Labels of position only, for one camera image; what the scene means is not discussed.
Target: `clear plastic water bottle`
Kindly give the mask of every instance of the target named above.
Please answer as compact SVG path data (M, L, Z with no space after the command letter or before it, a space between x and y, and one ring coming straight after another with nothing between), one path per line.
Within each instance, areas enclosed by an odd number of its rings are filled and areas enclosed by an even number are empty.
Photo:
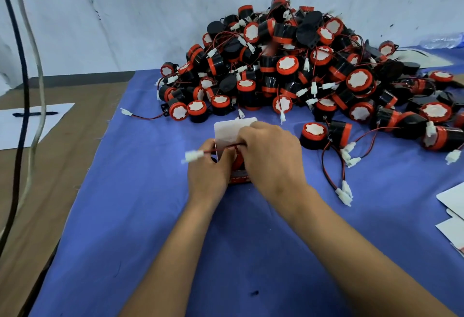
M423 37L419 45L427 50L438 48L462 48L464 47L464 32L445 35L429 35Z

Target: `black pen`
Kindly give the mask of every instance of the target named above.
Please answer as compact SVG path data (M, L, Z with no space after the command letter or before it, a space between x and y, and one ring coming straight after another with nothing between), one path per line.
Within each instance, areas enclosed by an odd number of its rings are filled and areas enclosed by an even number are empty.
M34 113L29 113L29 116L36 116L36 115L40 115L40 114L41 114L40 112L34 112ZM55 114L58 114L58 112L46 112L45 113L45 115L55 115ZM23 118L24 113L13 113L13 116Z

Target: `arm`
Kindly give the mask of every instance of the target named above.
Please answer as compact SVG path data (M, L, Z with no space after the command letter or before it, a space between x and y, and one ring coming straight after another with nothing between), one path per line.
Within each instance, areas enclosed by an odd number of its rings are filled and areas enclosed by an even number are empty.
M455 316L338 216L306 183L299 141L255 122L238 142L250 179L317 256L361 316Z
M200 149L212 148L214 140L208 140ZM189 163L189 200L121 317L185 315L201 247L229 183L234 157L235 150L226 149L218 163L210 155Z

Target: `person's left hand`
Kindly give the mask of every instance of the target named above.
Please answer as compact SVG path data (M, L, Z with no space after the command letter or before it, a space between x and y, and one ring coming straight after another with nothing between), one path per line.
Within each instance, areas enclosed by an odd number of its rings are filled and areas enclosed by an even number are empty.
M208 139L200 150L214 149L214 139ZM188 190L190 203L203 203L213 211L222 199L231 176L235 160L234 148L226 148L219 162L215 163L209 153L188 164Z

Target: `wall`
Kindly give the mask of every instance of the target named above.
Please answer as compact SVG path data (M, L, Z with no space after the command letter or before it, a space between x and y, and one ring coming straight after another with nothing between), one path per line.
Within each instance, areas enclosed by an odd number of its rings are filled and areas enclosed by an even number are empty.
M391 39L411 45L424 34L464 31L461 1L292 0L292 4L340 14L347 26L373 44ZM261 10L270 0L26 0L46 75L150 69L166 60L183 62L185 52L201 42L210 21L248 3ZM6 12L3 3L0 10ZM0 50L4 42L17 55L4 15L0 39ZM33 76L29 46L26 51Z

